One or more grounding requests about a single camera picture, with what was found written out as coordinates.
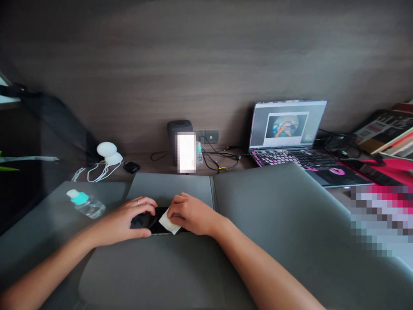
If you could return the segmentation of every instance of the stack of books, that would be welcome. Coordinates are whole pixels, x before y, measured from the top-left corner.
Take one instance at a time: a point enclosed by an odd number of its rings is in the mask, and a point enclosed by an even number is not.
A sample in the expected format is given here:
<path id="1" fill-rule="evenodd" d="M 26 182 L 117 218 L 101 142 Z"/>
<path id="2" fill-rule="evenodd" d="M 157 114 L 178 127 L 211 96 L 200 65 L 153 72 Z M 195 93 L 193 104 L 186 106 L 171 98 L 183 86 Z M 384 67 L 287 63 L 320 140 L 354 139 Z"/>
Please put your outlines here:
<path id="1" fill-rule="evenodd" d="M 413 101 L 377 110 L 353 132 L 359 147 L 370 154 L 413 159 Z"/>

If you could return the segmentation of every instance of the power outlet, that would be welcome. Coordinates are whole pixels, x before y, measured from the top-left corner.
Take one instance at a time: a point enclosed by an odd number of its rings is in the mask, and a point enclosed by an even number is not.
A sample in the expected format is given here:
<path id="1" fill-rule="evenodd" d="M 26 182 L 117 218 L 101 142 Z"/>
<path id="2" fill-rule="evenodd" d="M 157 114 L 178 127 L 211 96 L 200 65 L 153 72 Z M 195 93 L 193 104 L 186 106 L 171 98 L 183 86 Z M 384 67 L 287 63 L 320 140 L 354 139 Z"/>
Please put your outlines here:
<path id="1" fill-rule="evenodd" d="M 201 142 L 201 144 L 205 144 L 205 131 L 204 130 L 197 130 L 197 135 L 198 135 L 198 141 Z"/>
<path id="2" fill-rule="evenodd" d="M 209 143 L 217 144 L 219 141 L 219 130 L 206 130 L 205 137 L 208 139 Z"/>

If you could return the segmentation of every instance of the water bottle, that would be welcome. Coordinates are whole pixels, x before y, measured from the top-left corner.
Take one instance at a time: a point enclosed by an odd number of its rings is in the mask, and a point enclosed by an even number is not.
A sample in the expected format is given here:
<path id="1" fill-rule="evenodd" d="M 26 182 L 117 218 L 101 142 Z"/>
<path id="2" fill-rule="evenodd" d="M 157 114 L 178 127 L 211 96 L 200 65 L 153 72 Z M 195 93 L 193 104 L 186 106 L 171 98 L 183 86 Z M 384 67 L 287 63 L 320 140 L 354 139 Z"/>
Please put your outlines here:
<path id="1" fill-rule="evenodd" d="M 201 147 L 201 142 L 198 141 L 198 166 L 201 166 L 202 163 L 203 163 L 202 147 Z"/>
<path id="2" fill-rule="evenodd" d="M 83 192 L 78 192 L 71 189 L 66 193 L 74 203 L 74 208 L 91 219 L 96 219 L 103 214 L 106 207 L 103 203 L 97 200 L 93 195 L 86 195 Z"/>

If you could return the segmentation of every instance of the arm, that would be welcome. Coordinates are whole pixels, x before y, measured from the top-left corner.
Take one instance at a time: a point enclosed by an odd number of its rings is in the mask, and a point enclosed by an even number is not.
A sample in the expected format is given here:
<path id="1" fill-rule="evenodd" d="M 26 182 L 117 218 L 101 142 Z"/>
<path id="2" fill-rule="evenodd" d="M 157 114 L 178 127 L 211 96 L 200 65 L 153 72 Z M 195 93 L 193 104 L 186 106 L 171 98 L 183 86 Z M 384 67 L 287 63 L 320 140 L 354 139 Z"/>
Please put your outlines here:
<path id="1" fill-rule="evenodd" d="M 172 223 L 197 235 L 209 235 L 219 243 L 260 310 L 325 309 L 275 259 L 200 200 L 185 193 L 175 196 L 168 217 Z"/>
<path id="2" fill-rule="evenodd" d="M 155 215 L 155 207 L 157 204 L 153 199 L 139 197 L 82 230 L 4 291 L 0 295 L 0 309 L 39 309 L 60 282 L 93 248 L 149 237 L 151 232 L 148 229 L 130 229 L 130 221 L 136 215 L 147 211 Z"/>

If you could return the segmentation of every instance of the white cleaning wipe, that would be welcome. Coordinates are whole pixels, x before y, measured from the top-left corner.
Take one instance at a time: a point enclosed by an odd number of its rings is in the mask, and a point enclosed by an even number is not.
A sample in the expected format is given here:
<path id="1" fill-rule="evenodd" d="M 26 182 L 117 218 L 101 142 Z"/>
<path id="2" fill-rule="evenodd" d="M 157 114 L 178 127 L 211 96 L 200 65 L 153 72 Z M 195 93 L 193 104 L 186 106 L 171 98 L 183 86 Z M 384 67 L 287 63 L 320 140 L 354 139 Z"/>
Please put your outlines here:
<path id="1" fill-rule="evenodd" d="M 171 221 L 168 218 L 168 210 L 166 210 L 166 212 L 160 217 L 159 222 L 162 224 L 163 227 L 165 227 L 167 230 L 169 230 L 171 233 L 175 235 L 181 227 L 171 223 Z"/>

